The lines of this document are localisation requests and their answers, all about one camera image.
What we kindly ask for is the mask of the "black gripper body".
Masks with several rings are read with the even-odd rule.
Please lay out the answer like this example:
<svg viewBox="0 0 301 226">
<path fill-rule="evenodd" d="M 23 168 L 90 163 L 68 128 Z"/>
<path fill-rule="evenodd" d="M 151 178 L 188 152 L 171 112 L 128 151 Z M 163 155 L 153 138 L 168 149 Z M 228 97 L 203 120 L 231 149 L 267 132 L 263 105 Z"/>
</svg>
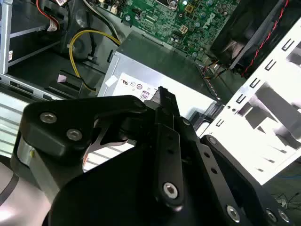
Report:
<svg viewBox="0 0 301 226">
<path fill-rule="evenodd" d="M 192 159 L 181 145 L 184 207 L 174 212 L 153 194 L 154 152 L 129 150 L 70 181 L 55 198 L 48 214 L 50 226 L 224 226 Z"/>
</svg>

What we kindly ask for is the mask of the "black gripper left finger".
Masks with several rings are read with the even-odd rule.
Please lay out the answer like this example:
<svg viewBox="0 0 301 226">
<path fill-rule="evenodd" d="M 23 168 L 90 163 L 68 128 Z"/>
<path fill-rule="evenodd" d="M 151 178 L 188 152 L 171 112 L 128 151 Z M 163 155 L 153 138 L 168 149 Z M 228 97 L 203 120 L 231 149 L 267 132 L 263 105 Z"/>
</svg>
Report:
<svg viewBox="0 0 301 226">
<path fill-rule="evenodd" d="M 15 158 L 54 201 L 73 179 L 138 148 L 154 152 L 155 199 L 169 210 L 184 203 L 180 117 L 175 95 L 159 87 L 150 101 L 134 96 L 36 102 L 23 112 Z"/>
</svg>

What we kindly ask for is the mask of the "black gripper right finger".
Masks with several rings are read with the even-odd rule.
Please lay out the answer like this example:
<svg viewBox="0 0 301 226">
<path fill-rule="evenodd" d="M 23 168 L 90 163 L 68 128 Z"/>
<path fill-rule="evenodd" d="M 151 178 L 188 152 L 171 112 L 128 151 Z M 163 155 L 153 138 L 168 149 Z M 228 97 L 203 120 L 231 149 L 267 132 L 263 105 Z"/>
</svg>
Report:
<svg viewBox="0 0 301 226">
<path fill-rule="evenodd" d="M 180 134 L 186 226 L 293 226 L 278 202 L 213 136 L 198 138 L 183 117 Z"/>
</svg>

